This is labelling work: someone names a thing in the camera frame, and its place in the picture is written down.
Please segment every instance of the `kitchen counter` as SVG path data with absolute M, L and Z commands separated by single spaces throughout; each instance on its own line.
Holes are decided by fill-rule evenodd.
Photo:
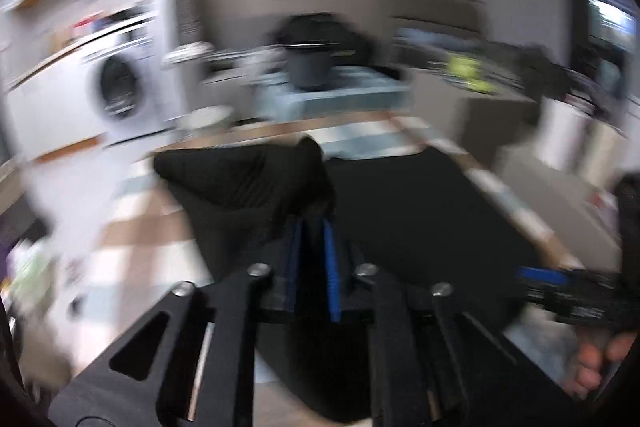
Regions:
M 495 83 L 495 94 L 463 89 L 437 72 L 408 68 L 412 116 L 429 121 L 487 168 L 498 149 L 516 141 L 522 122 L 535 106 L 523 94 Z
M 67 56 L 69 53 L 72 53 L 72 52 L 82 48 L 83 46 L 85 46 L 89 42 L 93 42 L 96 39 L 99 39 L 100 37 L 103 37 L 105 35 L 109 35 L 109 34 L 111 34 L 113 32 L 118 31 L 118 30 L 127 28 L 128 26 L 133 26 L 135 24 L 139 24 L 141 22 L 151 20 L 155 16 L 156 16 L 155 12 L 148 12 L 148 13 L 145 13 L 145 14 L 142 14 L 142 15 L 138 15 L 137 17 L 133 17 L 131 19 L 127 19 L 127 20 L 122 21 L 122 22 L 118 22 L 118 23 L 112 24 L 111 26 L 108 26 L 107 28 L 105 28 L 103 30 L 100 30 L 98 32 L 92 33 L 91 35 L 87 35 L 86 37 L 78 39 L 77 41 L 73 42 L 72 44 L 69 44 L 68 46 L 66 46 L 65 48 L 61 49 L 60 51 L 54 53 L 53 55 L 50 55 L 47 58 L 45 58 L 43 61 L 38 63 L 35 67 L 31 68 L 26 73 L 23 73 L 22 75 L 20 75 L 15 80 L 9 82 L 9 84 L 5 87 L 5 92 L 9 92 L 11 90 L 14 90 L 16 87 L 20 86 L 20 84 L 23 84 L 24 82 L 29 80 L 34 74 L 38 73 L 39 71 L 42 71 L 43 69 L 45 69 L 48 66 L 52 65 L 54 62 L 57 62 L 58 60 L 60 60 L 60 58 L 63 58 L 65 56 Z

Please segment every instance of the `finger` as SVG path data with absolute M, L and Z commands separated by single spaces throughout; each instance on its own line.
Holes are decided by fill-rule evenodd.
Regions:
M 602 377 L 597 371 L 588 367 L 579 367 L 575 378 L 576 382 L 587 389 L 597 389 L 602 382 Z
M 569 396 L 579 398 L 579 399 L 585 399 L 589 394 L 589 390 L 583 385 L 580 385 L 575 380 L 567 380 L 562 385 L 562 388 L 564 389 L 565 393 L 567 393 Z
M 602 353 L 593 344 L 580 344 L 578 362 L 585 367 L 599 371 L 602 365 Z
M 635 333 L 622 333 L 607 346 L 607 358 L 612 362 L 624 360 L 636 339 Z

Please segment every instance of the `tiled floor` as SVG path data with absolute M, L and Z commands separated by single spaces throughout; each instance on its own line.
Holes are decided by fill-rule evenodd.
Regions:
M 109 148 L 96 147 L 25 171 L 27 194 L 34 209 L 50 223 L 50 247 L 59 255 L 58 297 L 47 317 L 63 351 L 72 349 L 74 323 L 69 303 L 81 291 L 81 280 L 68 283 L 69 265 L 79 266 L 92 253 L 110 201 L 130 164 L 151 150 L 167 145 L 164 133 Z

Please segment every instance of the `black metal frame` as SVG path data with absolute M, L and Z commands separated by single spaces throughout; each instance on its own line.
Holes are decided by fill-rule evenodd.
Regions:
M 252 425 L 258 325 L 291 323 L 300 314 L 300 303 L 290 290 L 291 283 L 306 277 L 299 263 L 292 263 L 301 259 L 294 239 L 300 227 L 291 223 L 283 239 L 263 248 L 264 263 L 242 267 L 222 282 L 199 289 L 186 282 L 175 285 L 60 392 L 49 410 L 52 422 L 58 427 Z M 375 427 L 436 421 L 487 425 L 494 413 L 500 417 L 502 404 L 494 407 L 485 396 L 477 396 L 476 369 L 467 353 L 470 330 L 474 344 L 488 341 L 492 346 L 507 382 L 522 380 L 541 389 L 536 396 L 544 396 L 544 403 L 565 422 L 579 417 L 574 402 L 500 333 L 462 306 L 449 284 L 431 290 L 408 287 L 383 269 L 362 263 L 361 254 L 339 237 L 334 241 L 338 320 L 369 325 Z M 317 277 L 324 284 L 329 279 L 326 274 Z M 329 317 L 327 313 L 319 319 Z M 188 420 L 198 358 L 212 322 L 197 404 Z M 529 404 L 530 397 L 520 395 L 510 400 Z M 523 406 L 529 407 L 525 415 L 535 413 L 538 398 Z M 512 409 L 518 413 L 518 407 Z

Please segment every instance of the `window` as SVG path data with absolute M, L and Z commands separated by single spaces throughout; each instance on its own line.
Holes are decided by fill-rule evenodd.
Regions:
M 615 6 L 589 0 L 589 33 L 630 53 L 636 50 L 636 19 Z

